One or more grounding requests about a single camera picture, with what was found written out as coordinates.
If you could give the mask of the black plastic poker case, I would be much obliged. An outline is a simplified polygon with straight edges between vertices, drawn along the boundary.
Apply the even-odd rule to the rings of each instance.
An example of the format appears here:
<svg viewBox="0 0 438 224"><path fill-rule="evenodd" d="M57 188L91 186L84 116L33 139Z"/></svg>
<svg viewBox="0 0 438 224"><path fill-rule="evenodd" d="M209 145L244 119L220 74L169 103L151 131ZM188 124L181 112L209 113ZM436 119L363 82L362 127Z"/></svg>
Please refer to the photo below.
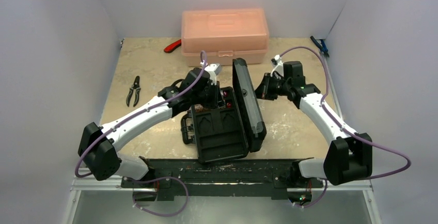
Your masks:
<svg viewBox="0 0 438 224"><path fill-rule="evenodd" d="M244 158L258 152L267 134L248 66L243 58L232 63L232 108L217 109L192 106L181 118L183 142L195 144L202 164Z"/></svg>

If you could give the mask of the red dice pair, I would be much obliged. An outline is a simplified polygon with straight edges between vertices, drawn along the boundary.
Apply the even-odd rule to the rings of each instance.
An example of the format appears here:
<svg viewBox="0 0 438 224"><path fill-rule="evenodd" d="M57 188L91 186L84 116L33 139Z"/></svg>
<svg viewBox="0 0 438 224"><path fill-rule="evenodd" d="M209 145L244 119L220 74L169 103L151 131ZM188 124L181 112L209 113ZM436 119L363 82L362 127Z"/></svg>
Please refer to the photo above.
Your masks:
<svg viewBox="0 0 438 224"><path fill-rule="evenodd" d="M226 108L232 108L232 97L229 91L223 91L223 100Z"/></svg>

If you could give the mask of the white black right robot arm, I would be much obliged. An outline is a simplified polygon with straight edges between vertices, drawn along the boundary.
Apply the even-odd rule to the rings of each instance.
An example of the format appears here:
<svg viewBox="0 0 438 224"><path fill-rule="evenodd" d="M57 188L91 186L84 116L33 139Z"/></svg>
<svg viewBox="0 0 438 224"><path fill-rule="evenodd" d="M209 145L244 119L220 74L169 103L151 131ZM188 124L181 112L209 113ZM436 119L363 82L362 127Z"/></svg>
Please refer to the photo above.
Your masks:
<svg viewBox="0 0 438 224"><path fill-rule="evenodd" d="M372 140L367 133L348 131L349 126L326 105L320 90L306 83L299 61L272 59L273 70L265 73L255 90L256 97L276 100L285 96L306 114L327 141L324 159L307 158L294 163L290 180L303 186L310 178L326 179L333 185L362 180L372 174Z"/></svg>

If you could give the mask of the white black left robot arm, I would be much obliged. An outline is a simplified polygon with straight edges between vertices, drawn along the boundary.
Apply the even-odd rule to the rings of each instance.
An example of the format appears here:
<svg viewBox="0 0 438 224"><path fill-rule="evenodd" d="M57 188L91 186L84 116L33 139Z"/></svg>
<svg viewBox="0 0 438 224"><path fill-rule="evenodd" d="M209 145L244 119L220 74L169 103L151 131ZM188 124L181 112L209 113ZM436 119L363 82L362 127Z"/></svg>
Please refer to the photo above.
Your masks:
<svg viewBox="0 0 438 224"><path fill-rule="evenodd" d="M154 173L146 159L123 157L119 151L149 128L187 111L193 105L216 108L221 95L216 77L222 67L211 64L192 69L184 79L163 88L150 101L131 113L101 126L92 122L84 127L78 155L90 175L98 181L113 175L133 178L140 187L153 183Z"/></svg>

